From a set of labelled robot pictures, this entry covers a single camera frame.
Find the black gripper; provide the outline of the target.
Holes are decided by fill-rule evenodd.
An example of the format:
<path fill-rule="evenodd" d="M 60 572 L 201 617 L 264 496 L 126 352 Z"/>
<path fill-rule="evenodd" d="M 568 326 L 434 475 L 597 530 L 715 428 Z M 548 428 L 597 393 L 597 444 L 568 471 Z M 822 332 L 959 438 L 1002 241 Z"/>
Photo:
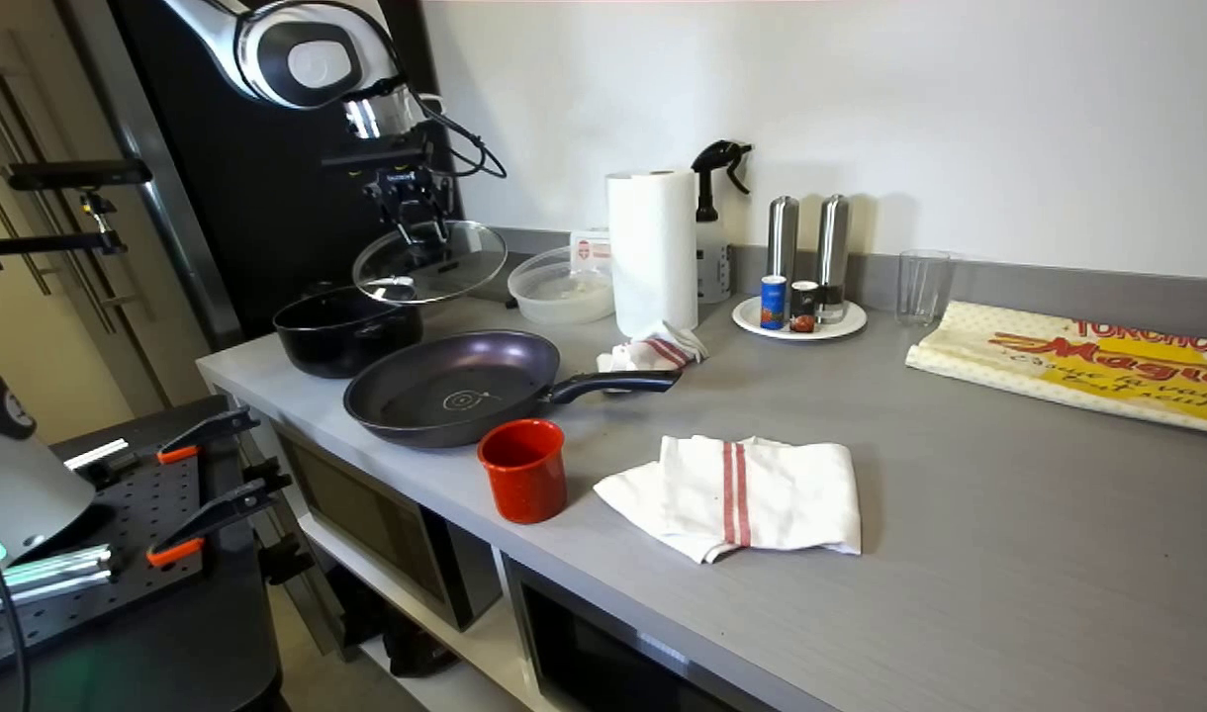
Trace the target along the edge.
<path fill-rule="evenodd" d="M 408 140 L 376 150 L 370 195 L 387 229 L 438 224 L 458 214 L 457 174 L 431 140 Z"/>

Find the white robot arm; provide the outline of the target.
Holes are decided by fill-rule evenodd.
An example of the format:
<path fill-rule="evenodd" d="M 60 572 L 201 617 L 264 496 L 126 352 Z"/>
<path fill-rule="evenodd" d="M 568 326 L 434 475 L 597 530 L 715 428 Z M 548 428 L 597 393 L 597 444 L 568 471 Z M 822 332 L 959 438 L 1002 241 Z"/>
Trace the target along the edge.
<path fill-rule="evenodd" d="M 370 181 L 387 224 L 458 214 L 445 113 L 413 88 L 391 25 L 354 0 L 164 0 L 230 88 L 283 111 L 342 107 L 357 145 L 338 158 Z"/>

